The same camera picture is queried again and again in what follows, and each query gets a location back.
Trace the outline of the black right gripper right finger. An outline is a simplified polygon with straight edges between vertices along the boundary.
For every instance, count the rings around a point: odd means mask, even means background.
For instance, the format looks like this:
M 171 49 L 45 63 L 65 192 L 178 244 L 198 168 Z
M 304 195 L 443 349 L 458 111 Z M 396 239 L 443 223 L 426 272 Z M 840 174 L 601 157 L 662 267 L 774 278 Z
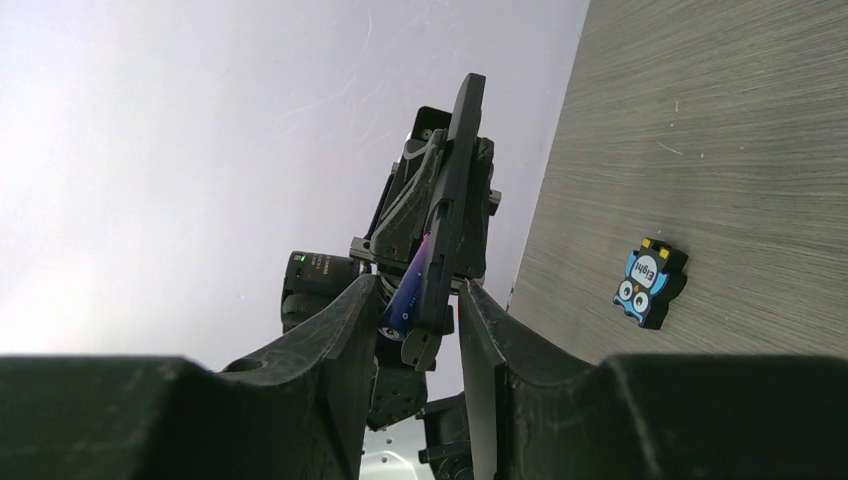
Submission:
M 847 363 L 613 355 L 592 365 L 476 282 L 459 296 L 478 479 L 843 479 Z

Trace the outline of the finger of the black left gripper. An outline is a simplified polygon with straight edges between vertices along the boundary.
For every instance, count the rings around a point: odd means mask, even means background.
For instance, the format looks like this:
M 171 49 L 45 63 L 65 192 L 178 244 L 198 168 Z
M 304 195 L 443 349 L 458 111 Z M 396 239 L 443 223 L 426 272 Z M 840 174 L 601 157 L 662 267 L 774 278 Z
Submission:
M 436 129 L 423 146 L 404 154 L 407 162 L 420 158 L 418 170 L 392 201 L 370 240 L 370 252 L 381 261 L 407 262 L 413 244 L 422 236 L 424 222 L 447 143 L 447 130 Z
M 493 157 L 494 142 L 489 138 L 477 138 L 470 164 L 462 232 L 455 261 L 456 276 L 481 278 L 485 274 Z

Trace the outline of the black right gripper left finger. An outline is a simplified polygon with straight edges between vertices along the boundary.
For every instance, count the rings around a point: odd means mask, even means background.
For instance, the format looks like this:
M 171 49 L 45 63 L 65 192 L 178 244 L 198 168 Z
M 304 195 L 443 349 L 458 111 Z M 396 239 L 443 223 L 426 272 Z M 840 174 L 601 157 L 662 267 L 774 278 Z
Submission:
M 380 297 L 373 275 L 213 372 L 183 357 L 5 356 L 5 479 L 354 479 Z

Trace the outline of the purple blue AAA battery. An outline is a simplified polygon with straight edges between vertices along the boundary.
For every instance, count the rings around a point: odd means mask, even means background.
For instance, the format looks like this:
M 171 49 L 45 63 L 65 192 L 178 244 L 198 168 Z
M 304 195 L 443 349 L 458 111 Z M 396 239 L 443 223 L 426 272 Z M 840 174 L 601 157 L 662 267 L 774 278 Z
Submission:
M 427 233 L 384 310 L 379 332 L 391 341 L 403 342 L 418 316 L 417 302 L 429 243 L 430 234 Z

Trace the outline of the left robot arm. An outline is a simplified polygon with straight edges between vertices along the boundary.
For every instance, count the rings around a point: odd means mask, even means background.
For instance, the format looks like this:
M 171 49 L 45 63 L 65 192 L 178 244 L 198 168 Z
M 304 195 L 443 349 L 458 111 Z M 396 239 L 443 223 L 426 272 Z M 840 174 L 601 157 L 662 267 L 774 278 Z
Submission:
M 264 371 L 282 389 L 276 425 L 281 479 L 355 479 L 380 370 L 379 340 L 417 374 L 430 369 L 448 332 L 449 297 L 486 270 L 493 143 L 479 136 L 480 96 L 452 112 L 421 108 L 352 259 L 377 272 L 358 277 L 316 315 L 268 348 Z

